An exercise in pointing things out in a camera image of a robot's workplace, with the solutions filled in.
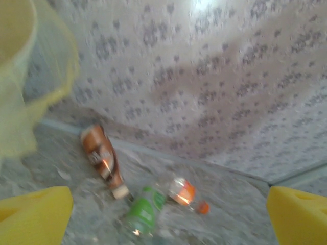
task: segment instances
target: gray marbled floor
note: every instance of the gray marbled floor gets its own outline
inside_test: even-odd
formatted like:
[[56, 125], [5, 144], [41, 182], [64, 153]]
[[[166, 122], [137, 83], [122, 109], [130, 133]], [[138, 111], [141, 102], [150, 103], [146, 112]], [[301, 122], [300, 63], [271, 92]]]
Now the gray marbled floor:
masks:
[[[55, 185], [67, 185], [74, 197], [64, 245], [116, 244], [115, 220], [128, 209], [114, 201], [104, 182], [89, 165], [75, 135], [38, 126], [39, 151], [22, 160], [4, 162], [0, 199]], [[173, 244], [277, 244], [265, 209], [265, 197], [248, 182], [228, 173], [205, 171], [117, 149], [122, 174], [132, 192], [154, 179], [167, 166], [195, 182], [211, 204], [199, 217], [167, 204], [159, 220], [160, 233], [178, 239]]]

